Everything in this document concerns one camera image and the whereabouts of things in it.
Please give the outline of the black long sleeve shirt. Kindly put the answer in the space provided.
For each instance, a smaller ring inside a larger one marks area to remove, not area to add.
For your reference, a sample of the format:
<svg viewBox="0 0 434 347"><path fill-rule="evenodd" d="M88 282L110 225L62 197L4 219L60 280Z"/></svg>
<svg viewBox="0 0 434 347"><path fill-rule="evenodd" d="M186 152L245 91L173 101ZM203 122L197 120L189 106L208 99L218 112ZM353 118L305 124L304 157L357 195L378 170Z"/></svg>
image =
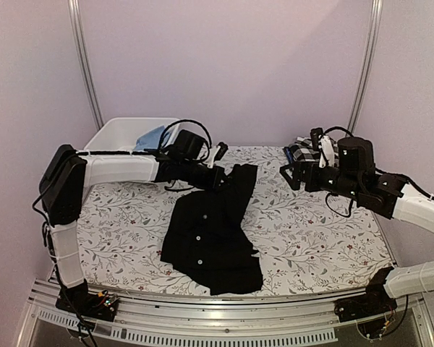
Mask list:
<svg viewBox="0 0 434 347"><path fill-rule="evenodd" d="M160 260L212 296L251 294L263 286L257 250L242 230L257 175L257 166L236 164L229 182L180 197L172 211Z"/></svg>

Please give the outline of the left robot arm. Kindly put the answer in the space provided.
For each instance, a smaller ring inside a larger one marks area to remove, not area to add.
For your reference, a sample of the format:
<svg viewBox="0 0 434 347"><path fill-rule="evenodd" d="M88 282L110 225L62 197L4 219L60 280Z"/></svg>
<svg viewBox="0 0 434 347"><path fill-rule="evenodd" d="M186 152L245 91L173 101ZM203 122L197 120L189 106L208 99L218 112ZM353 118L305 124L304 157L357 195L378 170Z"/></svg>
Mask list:
<svg viewBox="0 0 434 347"><path fill-rule="evenodd" d="M82 265L79 222L88 220L98 194L128 200L126 190L156 185L214 190L225 180L217 162L228 150L199 121L119 117L82 149L60 145L39 185L32 209L44 220L43 239L65 302L78 314L93 308Z"/></svg>

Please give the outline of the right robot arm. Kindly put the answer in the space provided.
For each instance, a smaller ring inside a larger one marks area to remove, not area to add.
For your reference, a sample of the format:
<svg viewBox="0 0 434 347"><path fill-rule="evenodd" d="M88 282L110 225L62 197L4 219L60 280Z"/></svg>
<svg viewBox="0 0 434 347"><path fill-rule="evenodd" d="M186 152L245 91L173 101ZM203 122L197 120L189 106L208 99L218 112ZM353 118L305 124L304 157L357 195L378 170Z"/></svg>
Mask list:
<svg viewBox="0 0 434 347"><path fill-rule="evenodd" d="M355 137L349 130L334 141L331 129L314 128L308 138L298 138L284 148L288 160L280 168L291 189L324 191L349 199L387 219L410 223L434 234L434 195L402 173L378 169L371 141ZM374 315L388 299L434 291L434 260L408 267L379 270L366 287L359 308Z"/></svg>

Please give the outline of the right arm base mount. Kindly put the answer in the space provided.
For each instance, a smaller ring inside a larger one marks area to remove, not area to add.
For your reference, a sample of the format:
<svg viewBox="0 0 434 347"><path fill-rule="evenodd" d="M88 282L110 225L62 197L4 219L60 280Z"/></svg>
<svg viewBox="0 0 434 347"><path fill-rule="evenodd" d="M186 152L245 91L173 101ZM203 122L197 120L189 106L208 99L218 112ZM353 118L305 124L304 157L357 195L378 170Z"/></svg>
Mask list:
<svg viewBox="0 0 434 347"><path fill-rule="evenodd" d="M397 308L395 299L385 291L370 291L357 296L338 299L334 302L334 314L340 322L359 320L393 311Z"/></svg>

